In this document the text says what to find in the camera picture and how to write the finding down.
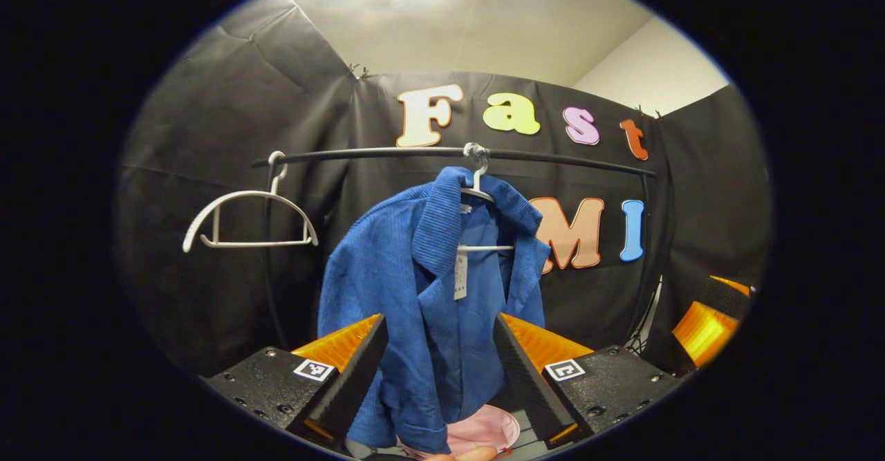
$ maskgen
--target price tag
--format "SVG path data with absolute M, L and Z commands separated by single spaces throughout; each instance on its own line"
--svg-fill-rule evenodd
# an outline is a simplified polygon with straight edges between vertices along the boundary
M 455 300 L 467 297 L 467 252 L 455 257 Z

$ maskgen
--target pink bowl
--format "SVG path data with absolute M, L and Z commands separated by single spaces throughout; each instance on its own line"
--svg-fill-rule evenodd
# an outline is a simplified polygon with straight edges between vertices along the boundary
M 512 414 L 497 408 L 484 405 L 471 417 L 449 424 L 449 449 L 452 455 L 461 455 L 480 446 L 491 446 L 497 451 L 504 451 L 516 442 L 519 437 L 519 421 Z M 407 445 L 402 449 L 412 458 L 423 459 L 432 454 L 415 451 Z

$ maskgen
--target clothing rack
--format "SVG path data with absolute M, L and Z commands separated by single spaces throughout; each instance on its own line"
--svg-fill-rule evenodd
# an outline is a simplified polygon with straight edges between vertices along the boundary
M 549 164 L 566 164 L 566 165 L 578 165 L 581 167 L 592 167 L 596 169 L 602 169 L 606 171 L 617 171 L 617 172 L 626 172 L 628 174 L 635 174 L 636 176 L 642 179 L 642 196 L 644 197 L 645 210 L 642 212 L 642 222 L 644 223 L 644 228 L 642 228 L 642 234 L 640 238 L 640 244 L 642 245 L 642 251 L 644 254 L 642 255 L 642 266 L 640 271 L 640 289 L 642 289 L 642 279 L 645 277 L 645 259 L 648 257 L 647 250 L 647 235 L 646 231 L 648 230 L 648 206 L 649 206 L 649 188 L 647 183 L 648 177 L 655 177 L 654 171 L 648 171 L 645 169 L 639 169 L 636 167 L 629 167 L 626 165 L 619 164 L 611 164 L 610 162 L 600 162 L 589 159 L 582 158 L 570 158 L 570 156 L 557 156 L 552 153 L 533 153 L 533 152 L 521 152 L 516 150 L 496 150 L 496 149 L 484 149 L 478 145 L 473 143 L 468 143 L 468 146 L 474 145 L 484 153 L 484 158 L 487 159 L 502 159 L 502 160 L 518 160 L 518 161 L 528 161 L 528 162 L 549 162 Z M 296 155 L 291 156 L 279 156 L 279 158 L 275 158 L 274 162 L 270 164 L 268 159 L 256 160 L 253 161 L 250 167 L 253 169 L 259 169 L 262 167 L 269 167 L 268 170 L 268 191 L 271 189 L 271 184 L 274 182 L 274 177 L 276 176 L 277 166 L 281 164 L 294 164 L 294 162 L 318 162 L 318 161 L 326 161 L 326 160 L 340 160 L 340 159 L 351 159 L 351 158 L 411 158 L 412 156 L 434 156 L 435 158 L 464 158 L 465 157 L 465 149 L 464 147 L 370 147 L 370 149 L 344 149 L 344 150 L 323 150 L 319 152 L 307 152 L 307 153 L 296 153 Z M 261 224 L 261 231 L 263 238 L 265 241 L 270 240 L 270 224 L 271 224 L 271 200 L 265 200 L 265 209 L 263 209 L 263 218 Z M 268 291 L 268 307 L 270 309 L 272 320 L 274 320 L 274 327 L 277 332 L 277 338 L 279 338 L 279 343 L 282 345 L 282 348 L 291 348 L 288 345 L 286 336 L 282 331 L 282 325 L 279 323 L 279 315 L 276 308 L 276 297 L 274 296 L 274 288 L 272 288 L 271 284 L 271 263 L 270 263 L 270 248 L 263 250 L 263 262 L 265 263 L 265 286 Z

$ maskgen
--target white hanger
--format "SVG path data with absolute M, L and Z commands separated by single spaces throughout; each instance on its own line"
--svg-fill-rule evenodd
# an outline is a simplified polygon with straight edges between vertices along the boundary
M 463 194 L 471 194 L 472 196 L 478 196 L 480 198 L 484 198 L 491 203 L 495 203 L 495 199 L 492 198 L 490 194 L 487 194 L 483 191 L 480 191 L 480 176 L 486 173 L 489 170 L 489 154 L 487 150 L 477 145 L 477 143 L 467 143 L 464 146 L 464 156 L 467 158 L 480 158 L 481 167 L 474 172 L 474 187 L 472 188 L 461 188 L 461 193 Z M 467 246 L 467 245 L 458 245 L 458 252 L 487 252 L 490 250 L 514 250 L 515 246 L 494 246 L 494 247 L 484 247 L 484 246 Z
M 271 153 L 271 156 L 268 158 L 268 164 L 274 164 L 274 160 L 279 156 L 285 156 L 284 153 L 275 151 Z M 213 200 L 208 206 L 205 206 L 203 210 L 200 211 L 199 214 L 196 215 L 193 222 L 190 223 L 190 227 L 187 228 L 187 234 L 184 236 L 184 243 L 181 244 L 181 249 L 185 252 L 190 251 L 190 247 L 194 242 L 194 236 L 196 236 L 196 230 L 200 229 L 200 225 L 203 224 L 203 221 L 209 216 L 210 212 L 214 212 L 215 216 L 212 221 L 212 239 L 209 240 L 206 238 L 206 235 L 201 234 L 200 240 L 203 241 L 204 244 L 208 247 L 212 247 L 212 249 L 240 249 L 241 247 L 281 247 L 286 245 L 307 245 L 308 243 L 313 244 L 314 246 L 318 245 L 317 241 L 317 232 L 313 230 L 313 224 L 310 224 L 310 219 L 307 219 L 307 215 L 304 214 L 304 211 L 298 208 L 298 206 L 294 203 L 291 203 L 289 200 L 278 196 L 277 187 L 279 181 L 282 178 L 286 177 L 286 171 L 288 170 L 288 164 L 284 164 L 282 166 L 282 171 L 279 172 L 278 176 L 274 177 L 274 180 L 271 182 L 271 191 L 268 192 L 260 192 L 247 190 L 243 192 L 234 192 L 230 194 L 226 194 L 225 196 L 218 197 Z M 235 198 L 239 198 L 241 196 L 262 196 L 265 198 L 269 198 L 272 200 L 277 200 L 277 202 L 285 203 L 290 206 L 292 209 L 295 209 L 296 212 L 304 219 L 304 237 L 303 240 L 297 241 L 255 241 L 255 243 L 244 243 L 244 241 L 218 241 L 218 222 L 219 215 L 218 210 L 221 208 L 221 204 L 227 202 L 228 200 L 233 200 Z

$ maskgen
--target blue jacket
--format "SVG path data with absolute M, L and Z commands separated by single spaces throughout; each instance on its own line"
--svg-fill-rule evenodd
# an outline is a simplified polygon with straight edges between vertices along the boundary
M 492 339 L 505 312 L 543 326 L 541 270 L 550 246 L 534 237 L 541 213 L 509 184 L 481 178 L 495 199 L 461 194 L 473 172 L 446 167 L 358 219 L 326 264 L 319 336 L 376 313 L 389 342 L 348 436 L 449 453 L 446 423 L 477 412 L 503 386 Z M 462 204 L 471 210 L 462 213 Z M 467 296 L 454 298 L 458 245 L 515 245 L 467 253 Z

